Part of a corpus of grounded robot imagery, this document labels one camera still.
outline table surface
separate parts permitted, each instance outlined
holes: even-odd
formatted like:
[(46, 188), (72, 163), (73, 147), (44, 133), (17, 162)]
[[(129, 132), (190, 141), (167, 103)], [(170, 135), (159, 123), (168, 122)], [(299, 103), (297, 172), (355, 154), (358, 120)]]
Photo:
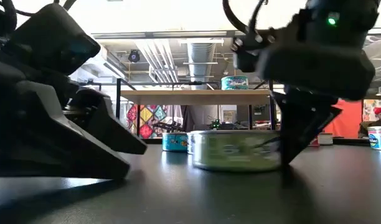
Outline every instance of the table surface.
[(139, 105), (252, 105), (266, 102), (269, 90), (123, 90)]
[(159, 145), (123, 157), (124, 182), (0, 179), (0, 223), (381, 223), (381, 152), (367, 147), (307, 149), (293, 175), (200, 170)]

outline robotic arm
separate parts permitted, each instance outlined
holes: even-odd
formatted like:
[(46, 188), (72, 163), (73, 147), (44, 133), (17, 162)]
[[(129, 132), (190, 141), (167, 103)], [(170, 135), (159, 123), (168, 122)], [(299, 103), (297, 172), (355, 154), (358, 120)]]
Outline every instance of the robotic arm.
[(228, 0), (223, 8), (245, 33), (233, 38), (235, 68), (285, 85), (286, 94), (271, 95), (282, 111), (280, 150), (282, 163), (288, 164), (340, 114), (332, 106), (338, 98), (365, 96), (375, 68), (362, 47), (380, 0), (308, 0), (286, 27), (256, 30), (263, 2), (248, 26), (236, 18)]

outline ventilation duct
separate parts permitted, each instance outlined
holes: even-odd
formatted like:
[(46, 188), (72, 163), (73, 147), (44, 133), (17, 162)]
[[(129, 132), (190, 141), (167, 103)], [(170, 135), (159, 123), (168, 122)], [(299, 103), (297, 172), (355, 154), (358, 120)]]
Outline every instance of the ventilation duct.
[[(211, 62), (214, 57), (215, 44), (213, 43), (188, 43), (189, 75), (192, 82), (207, 82), (210, 75), (211, 65), (203, 64)], [(205, 90), (206, 85), (191, 86), (192, 90)]]

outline wooden shelf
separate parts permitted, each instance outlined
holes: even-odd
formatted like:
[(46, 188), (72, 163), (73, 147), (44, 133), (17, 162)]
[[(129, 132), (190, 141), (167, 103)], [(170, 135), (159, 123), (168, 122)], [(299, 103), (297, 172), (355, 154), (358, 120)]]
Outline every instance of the wooden shelf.
[(252, 105), (269, 90), (123, 90), (121, 96), (139, 105)]

